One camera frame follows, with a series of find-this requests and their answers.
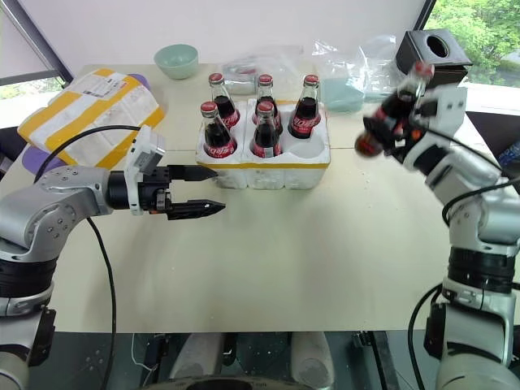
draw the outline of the black tissue box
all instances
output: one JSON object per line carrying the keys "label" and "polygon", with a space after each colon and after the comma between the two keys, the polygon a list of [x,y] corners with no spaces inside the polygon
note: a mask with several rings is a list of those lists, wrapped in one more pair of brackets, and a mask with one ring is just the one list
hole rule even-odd
{"label": "black tissue box", "polygon": [[473,63],[446,28],[407,31],[396,55],[397,67],[407,74],[416,61],[435,65],[428,88],[459,83]]}

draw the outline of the plastic bag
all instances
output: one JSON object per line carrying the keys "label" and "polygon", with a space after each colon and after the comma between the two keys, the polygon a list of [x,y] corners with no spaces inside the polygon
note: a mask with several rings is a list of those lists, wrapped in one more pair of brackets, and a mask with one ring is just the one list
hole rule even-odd
{"label": "plastic bag", "polygon": [[345,53],[324,41],[315,41],[312,55],[325,107],[338,112],[361,110],[367,70],[366,57],[361,48]]}
{"label": "plastic bag", "polygon": [[273,76],[273,94],[301,88],[303,74],[299,71],[303,47],[300,45],[269,45],[258,47],[222,66],[229,93],[256,93],[257,78],[263,73]]}
{"label": "plastic bag", "polygon": [[396,38],[379,35],[365,42],[361,51],[366,56],[365,99],[378,101],[393,93],[404,78],[396,65]]}

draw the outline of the green trees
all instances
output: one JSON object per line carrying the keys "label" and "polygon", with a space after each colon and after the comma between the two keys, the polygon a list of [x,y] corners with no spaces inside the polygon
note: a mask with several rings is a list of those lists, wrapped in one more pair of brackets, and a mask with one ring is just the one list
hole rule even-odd
{"label": "green trees", "polygon": [[501,69],[503,57],[520,49],[520,0],[437,0],[426,28],[457,38],[474,63],[470,81],[520,87],[520,66]]}

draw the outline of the light green bowl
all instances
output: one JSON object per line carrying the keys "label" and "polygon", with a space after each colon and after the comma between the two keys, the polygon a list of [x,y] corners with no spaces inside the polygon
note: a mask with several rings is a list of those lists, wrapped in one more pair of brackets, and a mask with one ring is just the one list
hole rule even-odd
{"label": "light green bowl", "polygon": [[198,52],[190,45],[169,45],[155,53],[154,61],[171,79],[186,79],[197,73]]}

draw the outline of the table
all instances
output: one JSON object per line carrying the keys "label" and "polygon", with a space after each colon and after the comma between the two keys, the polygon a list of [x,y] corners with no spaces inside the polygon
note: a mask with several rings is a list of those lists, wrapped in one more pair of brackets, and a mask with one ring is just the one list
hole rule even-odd
{"label": "table", "polygon": [[[153,65],[110,67],[144,74],[167,104],[157,127],[167,137],[162,164],[194,163],[198,106],[214,68],[172,81]],[[114,268],[118,332],[406,328],[417,300],[446,275],[448,230],[420,174],[356,155],[362,112],[329,118],[331,165],[313,190],[180,182],[172,187],[177,202],[209,198],[227,208],[175,222],[127,210],[95,218]],[[469,120],[457,136],[487,149]],[[0,197],[32,179],[19,158],[0,182]],[[54,282],[57,330],[110,330],[106,269],[86,223],[69,236]],[[426,316],[424,310],[417,327]]]}

